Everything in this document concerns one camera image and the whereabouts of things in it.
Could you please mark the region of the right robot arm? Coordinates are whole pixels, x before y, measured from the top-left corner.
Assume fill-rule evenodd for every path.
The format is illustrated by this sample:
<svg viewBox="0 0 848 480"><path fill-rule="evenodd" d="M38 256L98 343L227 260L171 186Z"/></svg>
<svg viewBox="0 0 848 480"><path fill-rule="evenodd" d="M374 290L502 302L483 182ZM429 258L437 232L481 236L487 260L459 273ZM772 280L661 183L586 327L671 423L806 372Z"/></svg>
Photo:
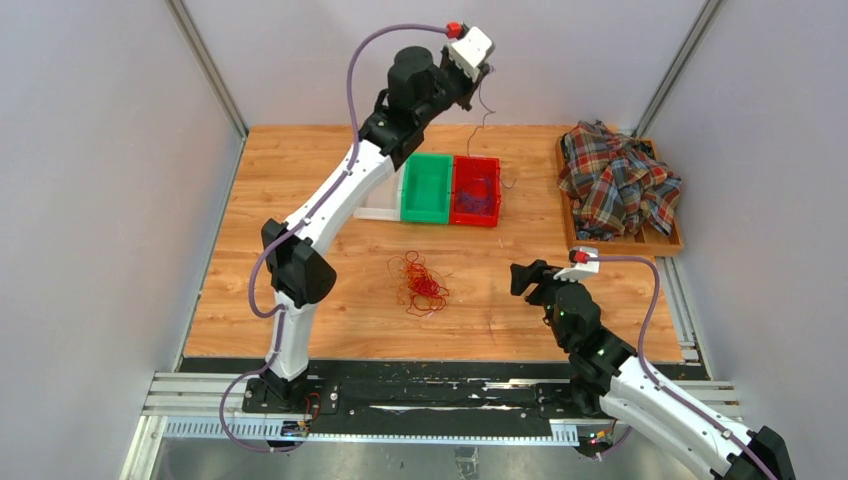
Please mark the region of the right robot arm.
<svg viewBox="0 0 848 480"><path fill-rule="evenodd" d="M783 437L768 426L754 431L708 407L653 366L643 348L649 323L631 345L603 326L600 306L584 285L601 264L638 256L573 249L566 267L537 259L510 266L510 292L543 309L556 344L568 355L577 384L571 400L582 415L603 413L667 450L699 479L793 479Z"/></svg>

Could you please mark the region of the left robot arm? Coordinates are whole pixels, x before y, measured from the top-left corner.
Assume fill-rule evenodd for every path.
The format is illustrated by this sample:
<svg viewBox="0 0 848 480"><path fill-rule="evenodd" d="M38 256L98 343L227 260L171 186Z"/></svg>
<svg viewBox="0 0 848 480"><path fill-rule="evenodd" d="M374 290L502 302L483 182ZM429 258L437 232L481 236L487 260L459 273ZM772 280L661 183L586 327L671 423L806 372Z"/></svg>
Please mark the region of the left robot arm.
<svg viewBox="0 0 848 480"><path fill-rule="evenodd" d="M493 47L446 45L440 62L419 46L394 58L373 112L357 125L350 150L312 197L282 223L262 229L263 259L276 305L273 341L261 376L268 400L283 413L306 400L308 345L317 305L332 290L337 273L325 255L354 210L396 172L421 145L427 126L454 105L470 101L491 71Z"/></svg>

